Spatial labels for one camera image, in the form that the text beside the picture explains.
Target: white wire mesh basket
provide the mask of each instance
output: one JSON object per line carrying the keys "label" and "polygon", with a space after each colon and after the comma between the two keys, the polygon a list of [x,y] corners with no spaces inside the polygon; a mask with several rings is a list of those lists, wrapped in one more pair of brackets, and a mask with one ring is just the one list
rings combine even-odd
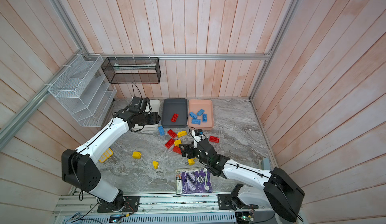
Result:
{"label": "white wire mesh basket", "polygon": [[102,62],[101,55],[80,54],[49,89],[80,126],[100,127],[117,92],[104,75],[95,77]]}

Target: wooden plank wall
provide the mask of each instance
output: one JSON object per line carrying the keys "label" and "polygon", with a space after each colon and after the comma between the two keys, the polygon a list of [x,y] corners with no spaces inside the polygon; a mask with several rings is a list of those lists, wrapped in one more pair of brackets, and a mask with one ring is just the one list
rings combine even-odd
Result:
{"label": "wooden plank wall", "polygon": [[[49,0],[0,0],[0,128],[78,51]],[[0,153],[3,223],[45,223],[70,185],[61,154],[94,135],[51,96]]]}
{"label": "wooden plank wall", "polygon": [[[291,0],[61,0],[90,53],[265,53]],[[161,61],[147,97],[249,96],[263,62]],[[139,95],[117,84],[118,97]]]}
{"label": "wooden plank wall", "polygon": [[310,223],[385,223],[386,0],[303,0],[254,104]]}

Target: blue building block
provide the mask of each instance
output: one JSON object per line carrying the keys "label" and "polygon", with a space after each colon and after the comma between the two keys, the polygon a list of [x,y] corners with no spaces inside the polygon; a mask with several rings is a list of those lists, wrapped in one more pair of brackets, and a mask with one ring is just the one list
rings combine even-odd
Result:
{"label": "blue building block", "polygon": [[197,118],[197,115],[196,115],[195,113],[193,113],[193,112],[190,112],[189,115],[190,115],[192,118],[194,118],[194,119]]}
{"label": "blue building block", "polygon": [[198,116],[201,116],[201,114],[203,114],[204,112],[205,112],[205,110],[202,109],[202,110],[200,110],[200,111],[197,113],[197,115],[198,115]]}
{"label": "blue building block", "polygon": [[198,120],[198,119],[192,119],[192,124],[200,125],[200,124],[201,124],[201,120]]}
{"label": "blue building block", "polygon": [[162,126],[158,127],[158,131],[159,131],[160,135],[165,135],[165,130],[164,130],[164,128],[162,128]]}

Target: yellow building block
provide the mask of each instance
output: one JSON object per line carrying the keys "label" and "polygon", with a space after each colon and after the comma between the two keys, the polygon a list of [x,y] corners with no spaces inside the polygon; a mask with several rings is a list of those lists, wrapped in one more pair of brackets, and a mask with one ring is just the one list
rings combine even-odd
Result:
{"label": "yellow building block", "polygon": [[186,131],[185,130],[182,130],[181,132],[178,132],[177,133],[177,136],[180,138],[182,136],[186,135]]}
{"label": "yellow building block", "polygon": [[194,165],[194,159],[188,159],[189,165]]}
{"label": "yellow building block", "polygon": [[178,146],[179,144],[181,144],[181,140],[174,140],[174,145],[175,146]]}
{"label": "yellow building block", "polygon": [[158,169],[158,165],[159,165],[159,163],[157,161],[153,161],[154,169]]}
{"label": "yellow building block", "polygon": [[139,151],[134,151],[134,152],[133,152],[133,158],[134,158],[134,159],[141,159],[141,152],[139,152]]}
{"label": "yellow building block", "polygon": [[102,156],[99,158],[99,162],[100,162],[100,163],[105,162],[105,161],[106,161],[108,158],[110,158],[113,154],[114,154],[114,152],[113,152],[110,148],[108,148],[108,149],[106,150],[106,152],[104,152],[104,153],[102,154]]}

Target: gray marble surface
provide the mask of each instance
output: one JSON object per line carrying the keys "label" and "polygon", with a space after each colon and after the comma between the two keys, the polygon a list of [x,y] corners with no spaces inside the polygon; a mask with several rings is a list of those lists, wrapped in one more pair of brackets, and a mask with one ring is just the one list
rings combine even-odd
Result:
{"label": "gray marble surface", "polygon": [[[212,143],[217,153],[228,156],[242,164],[258,168],[259,160],[268,157],[268,148],[261,129],[253,113],[252,105],[247,98],[211,99],[215,126],[204,131],[220,138],[219,143]],[[114,102],[113,111],[127,106],[130,99],[118,99]],[[173,129],[174,132],[185,129]],[[188,159],[167,149],[164,145],[170,139],[166,133],[160,136],[157,131],[127,132],[123,134],[111,149],[114,155],[104,163],[97,164],[102,178],[125,193],[132,192],[170,192],[176,190],[175,170],[203,166],[197,160],[189,166]],[[187,134],[180,138],[182,143],[193,139]],[[141,159],[133,159],[133,151],[142,153]],[[154,169],[153,160],[159,162]],[[213,191],[231,191],[240,181],[211,176]]]}

